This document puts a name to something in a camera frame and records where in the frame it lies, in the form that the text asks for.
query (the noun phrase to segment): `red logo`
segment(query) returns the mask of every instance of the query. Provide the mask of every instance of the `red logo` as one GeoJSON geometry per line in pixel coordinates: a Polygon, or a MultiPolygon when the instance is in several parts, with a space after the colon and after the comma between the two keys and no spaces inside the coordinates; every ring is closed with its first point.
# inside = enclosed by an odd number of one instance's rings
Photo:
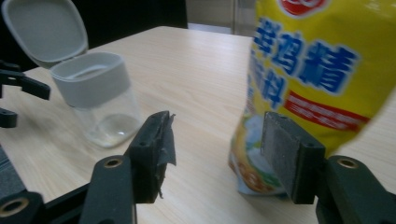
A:
{"type": "Polygon", "coordinates": [[[293,16],[303,16],[322,9],[328,0],[279,0],[280,5],[293,16]]]}

